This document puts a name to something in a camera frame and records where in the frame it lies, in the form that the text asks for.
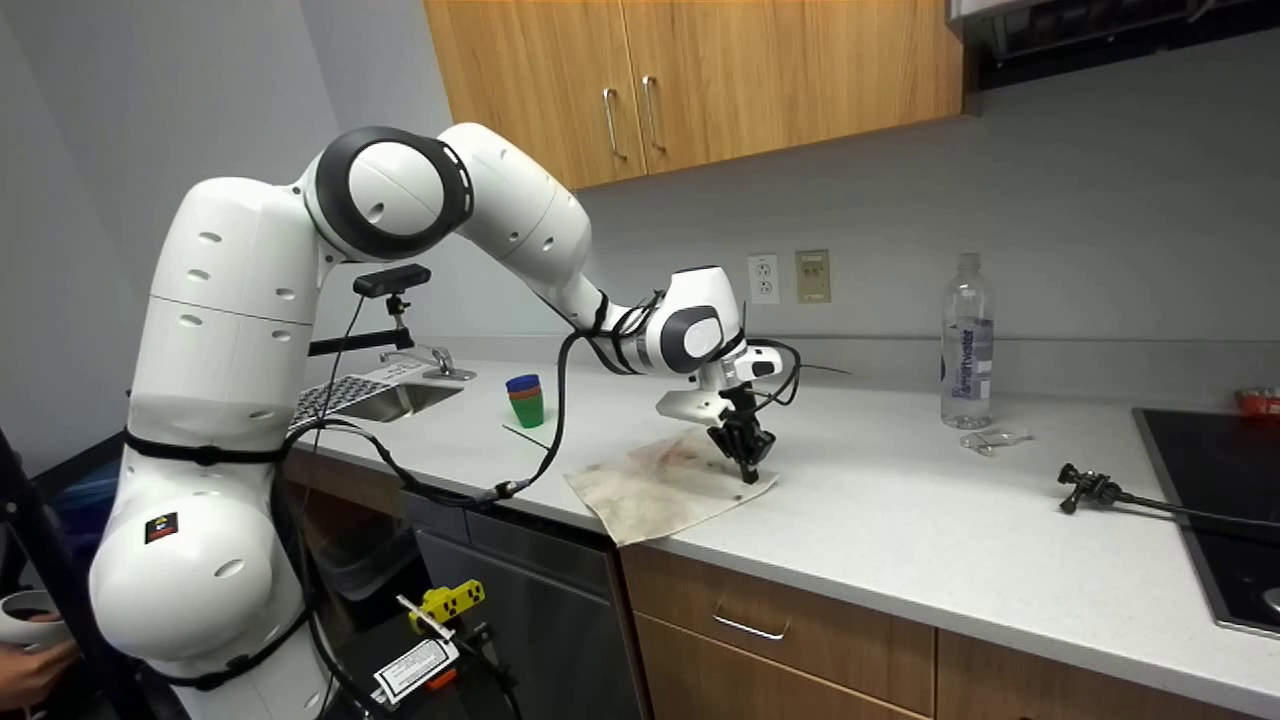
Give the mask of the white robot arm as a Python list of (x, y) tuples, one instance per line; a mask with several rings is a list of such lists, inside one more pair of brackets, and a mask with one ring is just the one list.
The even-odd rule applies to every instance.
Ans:
[(643, 304), (583, 273), (583, 202), (484, 125), (358, 128), (293, 184), (213, 176), (179, 200), (127, 388), (113, 517), (89, 568), (106, 639), (194, 720), (320, 720), (341, 670), (274, 519), (315, 293), (345, 258), (411, 258), (466, 234), (520, 276), (616, 374), (672, 374), (662, 406), (738, 469), (771, 435), (752, 388), (781, 347), (745, 333), (731, 279), (686, 266)]

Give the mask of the person hand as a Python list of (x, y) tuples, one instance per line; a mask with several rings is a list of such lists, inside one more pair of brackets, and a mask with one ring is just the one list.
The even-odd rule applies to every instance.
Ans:
[(0, 645), (0, 712), (44, 705), (76, 655), (72, 639)]

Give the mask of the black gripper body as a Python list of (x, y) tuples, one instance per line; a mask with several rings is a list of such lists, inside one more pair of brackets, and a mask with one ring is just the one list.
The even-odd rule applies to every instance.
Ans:
[(714, 445), (738, 465), (759, 465), (778, 435), (757, 416), (757, 390), (748, 382), (723, 390), (723, 410), (708, 429)]

